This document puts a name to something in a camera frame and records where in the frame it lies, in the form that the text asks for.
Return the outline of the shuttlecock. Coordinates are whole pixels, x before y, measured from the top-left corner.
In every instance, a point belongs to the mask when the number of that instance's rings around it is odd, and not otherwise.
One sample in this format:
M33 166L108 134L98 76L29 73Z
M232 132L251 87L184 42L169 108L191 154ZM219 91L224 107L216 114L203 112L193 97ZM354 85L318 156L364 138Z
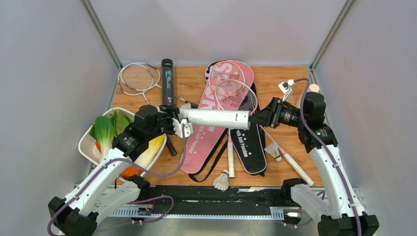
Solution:
M213 181L213 187L221 191L226 191L229 188L228 178L228 170L223 170L222 173Z
M191 107L190 103L185 103L185 104L181 105L181 108L182 109L191 109L192 107Z
M277 162L282 160L279 145L277 142L273 142L264 148L265 152L270 154Z

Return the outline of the white shuttlecock tube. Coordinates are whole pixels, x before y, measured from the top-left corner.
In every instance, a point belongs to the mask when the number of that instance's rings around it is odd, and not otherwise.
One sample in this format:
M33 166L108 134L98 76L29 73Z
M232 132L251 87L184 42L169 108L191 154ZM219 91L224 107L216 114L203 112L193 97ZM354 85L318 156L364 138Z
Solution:
M209 127L247 130L250 128L249 116L249 111L179 108L179 119L187 118L193 125Z

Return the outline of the black shuttlecock tube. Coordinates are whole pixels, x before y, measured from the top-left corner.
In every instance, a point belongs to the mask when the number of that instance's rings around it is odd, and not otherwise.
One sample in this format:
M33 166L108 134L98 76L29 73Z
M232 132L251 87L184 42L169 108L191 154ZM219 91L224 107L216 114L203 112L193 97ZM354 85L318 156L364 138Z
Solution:
M173 61L163 59L161 61L162 78L162 105L174 106L174 72Z

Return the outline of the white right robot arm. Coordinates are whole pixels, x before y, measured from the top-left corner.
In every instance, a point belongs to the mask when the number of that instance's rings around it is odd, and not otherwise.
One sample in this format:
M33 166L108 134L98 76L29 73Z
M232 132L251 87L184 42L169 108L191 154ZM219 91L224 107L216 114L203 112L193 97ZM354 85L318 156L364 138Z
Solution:
M338 141L324 123L324 96L307 92L300 108L274 97L262 110L249 117L252 124L276 128L280 124L297 127L298 138L314 161L322 179L327 201L312 192L305 180L283 182L281 201L300 205L317 223L321 236L372 236L380 224L369 215L355 194L341 162Z

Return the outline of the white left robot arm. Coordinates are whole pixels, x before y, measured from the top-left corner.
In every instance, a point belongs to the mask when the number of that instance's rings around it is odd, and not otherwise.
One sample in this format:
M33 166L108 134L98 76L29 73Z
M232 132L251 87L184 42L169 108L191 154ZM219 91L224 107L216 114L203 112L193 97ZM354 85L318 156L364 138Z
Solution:
M110 140L110 149L103 151L103 160L82 183L65 197L50 200L48 234L52 235L52 227L56 227L67 236L90 236L123 205L146 203L150 190L141 176L129 177L109 193L105 190L126 168L136 166L136 159L149 148L151 140L165 134L177 135L183 141L193 134L193 124L184 115L184 109L142 106L133 121Z

